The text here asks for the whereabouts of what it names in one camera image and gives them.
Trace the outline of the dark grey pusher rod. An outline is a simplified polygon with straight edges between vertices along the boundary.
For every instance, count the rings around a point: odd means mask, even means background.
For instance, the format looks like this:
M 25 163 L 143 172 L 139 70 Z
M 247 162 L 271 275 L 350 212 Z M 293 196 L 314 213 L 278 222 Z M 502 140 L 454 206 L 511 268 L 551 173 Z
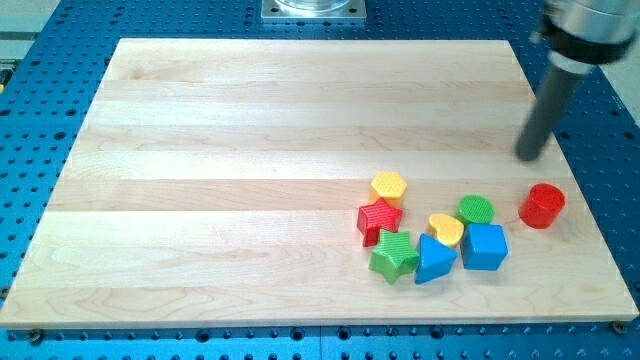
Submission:
M 535 103 L 515 143 L 514 151 L 523 162 L 536 161 L 542 154 L 557 123 L 586 75 L 550 64 Z

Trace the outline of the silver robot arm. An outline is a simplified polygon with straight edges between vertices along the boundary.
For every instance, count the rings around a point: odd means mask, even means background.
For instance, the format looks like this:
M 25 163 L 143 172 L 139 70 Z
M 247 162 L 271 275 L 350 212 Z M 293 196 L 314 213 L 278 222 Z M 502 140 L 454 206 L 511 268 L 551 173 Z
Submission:
M 546 0 L 534 43 L 545 38 L 549 66 L 514 146 L 537 160 L 576 90 L 592 70 L 625 57 L 639 36 L 639 0 Z

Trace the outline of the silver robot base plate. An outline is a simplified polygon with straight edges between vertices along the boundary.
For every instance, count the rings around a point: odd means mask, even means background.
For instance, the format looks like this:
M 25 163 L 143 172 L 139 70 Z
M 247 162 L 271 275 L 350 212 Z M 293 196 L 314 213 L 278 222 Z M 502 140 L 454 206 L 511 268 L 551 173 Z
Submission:
M 285 20 L 364 20 L 365 0 L 262 0 L 261 18 Z

